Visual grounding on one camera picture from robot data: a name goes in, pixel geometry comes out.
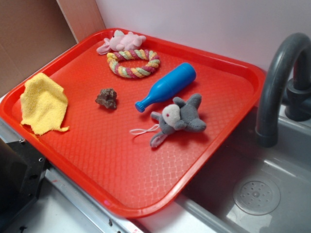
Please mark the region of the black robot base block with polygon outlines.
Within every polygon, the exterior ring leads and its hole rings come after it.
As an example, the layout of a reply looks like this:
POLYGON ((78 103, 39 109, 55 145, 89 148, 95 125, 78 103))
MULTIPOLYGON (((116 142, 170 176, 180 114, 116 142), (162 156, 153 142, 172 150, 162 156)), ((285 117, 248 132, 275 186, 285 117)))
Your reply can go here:
POLYGON ((0 141, 0 220, 33 204, 44 177, 46 158, 28 142, 0 141))

